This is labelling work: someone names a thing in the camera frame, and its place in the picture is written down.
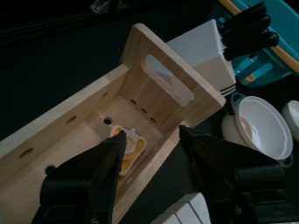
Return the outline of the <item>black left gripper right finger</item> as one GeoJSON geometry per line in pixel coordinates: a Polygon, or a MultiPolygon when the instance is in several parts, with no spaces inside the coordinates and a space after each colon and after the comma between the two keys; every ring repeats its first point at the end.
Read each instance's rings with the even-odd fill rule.
{"type": "Polygon", "coordinates": [[[280,164],[260,152],[179,127],[211,224],[299,224],[299,204],[285,189],[280,164]]]}

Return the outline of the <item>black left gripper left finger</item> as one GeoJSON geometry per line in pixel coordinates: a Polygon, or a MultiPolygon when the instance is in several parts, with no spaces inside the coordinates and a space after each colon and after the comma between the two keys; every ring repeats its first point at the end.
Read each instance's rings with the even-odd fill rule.
{"type": "Polygon", "coordinates": [[[120,131],[46,171],[32,224],[112,224],[125,147],[126,134],[120,131]]]}

